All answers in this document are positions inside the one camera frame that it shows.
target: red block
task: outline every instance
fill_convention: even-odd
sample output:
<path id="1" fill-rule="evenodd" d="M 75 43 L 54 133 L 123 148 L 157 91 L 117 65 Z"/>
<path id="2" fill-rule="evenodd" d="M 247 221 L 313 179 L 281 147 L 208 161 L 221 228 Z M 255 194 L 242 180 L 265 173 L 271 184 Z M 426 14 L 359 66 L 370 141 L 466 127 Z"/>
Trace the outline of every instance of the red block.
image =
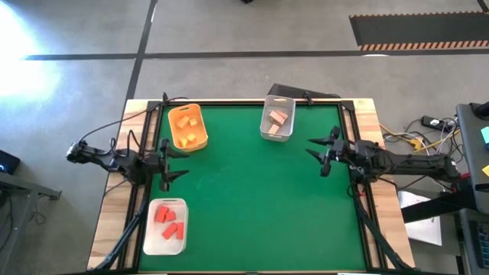
<path id="1" fill-rule="evenodd" d="M 172 222 L 174 220 L 176 220 L 175 211 L 168 211 L 167 215 L 165 216 L 165 222 Z"/>
<path id="2" fill-rule="evenodd" d="M 169 209 L 166 206 L 160 205 L 156 211 L 156 215 L 154 216 L 154 221 L 165 222 L 165 215 L 167 214 L 168 210 Z"/>
<path id="3" fill-rule="evenodd" d="M 176 230 L 176 239 L 183 240 L 183 233 L 185 232 L 185 224 L 183 222 L 178 223 L 178 229 Z"/>
<path id="4" fill-rule="evenodd" d="M 163 232 L 163 238 L 166 238 L 168 240 L 169 238 L 171 238 L 171 235 L 173 235 L 173 233 L 175 233 L 177 229 L 178 229 L 178 225 L 172 222 L 171 225 L 167 227 L 167 230 Z"/>

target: clear plastic container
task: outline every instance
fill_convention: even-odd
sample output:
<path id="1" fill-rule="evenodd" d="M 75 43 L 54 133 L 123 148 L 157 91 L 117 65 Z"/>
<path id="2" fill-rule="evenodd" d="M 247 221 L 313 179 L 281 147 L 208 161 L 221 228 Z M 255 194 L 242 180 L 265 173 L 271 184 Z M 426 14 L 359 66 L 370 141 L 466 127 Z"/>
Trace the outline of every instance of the clear plastic container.
<path id="1" fill-rule="evenodd" d="M 287 120 L 275 134 L 268 134 L 273 122 L 269 119 L 272 111 L 281 111 L 288 115 Z M 267 95 L 261 116 L 260 132 L 261 137 L 270 141 L 285 142 L 289 139 L 293 131 L 293 118 L 296 114 L 296 102 L 287 97 Z"/>
<path id="2" fill-rule="evenodd" d="M 187 117 L 189 121 L 183 128 L 181 128 L 178 126 L 178 123 L 185 117 Z M 196 120 L 197 124 L 192 127 L 189 122 L 193 119 Z M 207 136 L 206 126 L 204 125 L 204 119 L 198 104 L 188 104 L 171 109 L 168 112 L 168 120 L 170 122 L 173 145 L 176 148 L 184 152 L 192 152 L 202 149 L 207 145 L 209 137 Z M 195 135 L 195 140 L 188 141 L 187 144 L 183 146 L 181 142 L 182 138 L 187 139 L 190 134 Z"/>
<path id="3" fill-rule="evenodd" d="M 183 240 L 176 239 L 176 233 L 170 239 L 163 237 L 163 232 L 172 222 L 155 222 L 154 216 L 159 206 L 166 206 L 175 211 L 176 220 L 185 225 Z M 189 221 L 189 208 L 183 199 L 153 199 L 147 210 L 146 235 L 144 236 L 143 251 L 147 255 L 177 255 L 186 246 L 186 229 Z"/>

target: wooden table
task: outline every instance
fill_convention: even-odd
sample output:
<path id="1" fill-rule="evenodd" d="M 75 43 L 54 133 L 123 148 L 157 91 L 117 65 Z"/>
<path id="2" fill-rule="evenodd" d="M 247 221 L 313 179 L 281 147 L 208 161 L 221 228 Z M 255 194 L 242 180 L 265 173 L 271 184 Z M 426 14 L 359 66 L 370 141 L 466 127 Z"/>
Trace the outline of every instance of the wooden table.
<path id="1" fill-rule="evenodd" d="M 239 101 L 242 99 L 224 99 L 229 101 Z M 355 104 L 355 113 L 357 117 L 357 123 L 360 130 L 361 138 L 364 140 L 376 141 L 381 146 L 384 146 L 382 139 L 381 128 L 377 113 L 375 111 L 374 101 L 372 99 L 337 99 L 337 100 L 352 100 Z M 129 100 L 125 107 L 124 118 L 129 118 L 136 115 L 139 112 L 143 112 L 147 108 L 149 100 Z M 129 130 L 133 130 L 138 140 L 141 139 L 143 124 L 147 119 L 150 122 L 149 132 L 147 135 L 147 148 L 151 148 L 153 144 L 153 133 L 156 128 L 156 115 L 147 118 L 147 114 L 143 113 L 134 118 L 123 121 L 121 129 L 118 133 L 117 148 L 126 147 L 127 135 Z M 351 131 L 351 124 L 347 120 L 348 131 Z M 134 141 L 130 141 L 131 148 L 137 148 L 138 146 Z M 118 174 L 110 174 L 107 181 L 106 189 L 120 183 L 122 178 Z M 138 198 L 142 196 L 141 192 L 138 192 Z M 126 213 L 128 210 L 129 195 L 131 192 L 131 186 L 128 183 L 122 184 L 116 189 L 113 189 L 102 201 L 102 208 L 100 211 L 99 222 L 96 227 L 96 233 L 92 244 L 92 250 L 89 255 L 88 268 L 96 267 L 100 264 L 109 251 L 114 247 L 117 240 L 120 238 L 122 231 L 124 230 Z M 410 266 L 414 267 L 414 259 L 410 248 L 410 243 L 407 238 L 406 228 L 403 221 L 403 216 L 400 211 L 399 202 L 397 201 L 397 193 L 394 186 L 377 181 L 372 184 L 372 193 L 374 197 L 375 208 L 377 212 L 377 219 L 381 227 L 381 232 L 384 237 L 389 241 L 392 248 L 400 255 L 400 257 Z M 132 264 L 133 248 L 135 244 L 136 234 L 131 236 L 131 240 L 128 245 L 128 253 L 126 254 L 125 267 L 130 267 Z M 369 248 L 372 255 L 372 265 L 374 267 L 379 266 L 377 258 L 377 249 L 374 239 L 368 232 Z"/>

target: metal stand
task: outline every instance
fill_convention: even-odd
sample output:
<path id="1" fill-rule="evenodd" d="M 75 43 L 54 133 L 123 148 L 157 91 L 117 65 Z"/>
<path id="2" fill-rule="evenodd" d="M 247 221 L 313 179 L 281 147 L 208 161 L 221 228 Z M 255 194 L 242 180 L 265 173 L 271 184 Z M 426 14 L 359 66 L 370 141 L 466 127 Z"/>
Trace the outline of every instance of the metal stand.
<path id="1" fill-rule="evenodd" d="M 13 219 L 12 233 L 2 251 L 3 263 L 0 264 L 0 275 L 2 275 L 7 270 L 10 257 L 15 252 L 19 237 L 24 234 L 27 223 L 31 219 L 31 214 L 34 211 L 39 195 L 48 196 L 50 200 L 58 200 L 61 196 L 61 191 L 54 191 L 7 173 L 0 173 L 0 189 L 5 192 L 17 193 L 27 198 L 25 202 L 23 201 L 23 207 L 15 210 L 17 218 Z"/>
<path id="2" fill-rule="evenodd" d="M 404 223 L 408 223 L 455 212 L 460 209 L 477 210 L 474 191 L 471 187 L 437 199 L 405 207 L 401 211 Z"/>

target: green mat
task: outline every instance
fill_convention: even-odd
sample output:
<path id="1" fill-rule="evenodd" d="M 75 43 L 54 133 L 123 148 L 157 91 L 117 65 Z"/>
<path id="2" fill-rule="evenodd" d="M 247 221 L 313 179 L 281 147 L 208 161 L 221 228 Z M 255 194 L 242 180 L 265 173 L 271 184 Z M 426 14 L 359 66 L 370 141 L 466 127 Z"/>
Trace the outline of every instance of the green mat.
<path id="1" fill-rule="evenodd" d="M 171 139 L 167 108 L 160 137 Z M 182 198 L 189 207 L 186 249 L 177 256 L 141 255 L 140 271 L 364 270 L 348 168 L 328 178 L 304 150 L 309 138 L 340 125 L 338 108 L 297 106 L 286 143 L 260 136 L 263 106 L 202 106 L 206 148 L 171 160 L 190 170 L 150 200 Z"/>

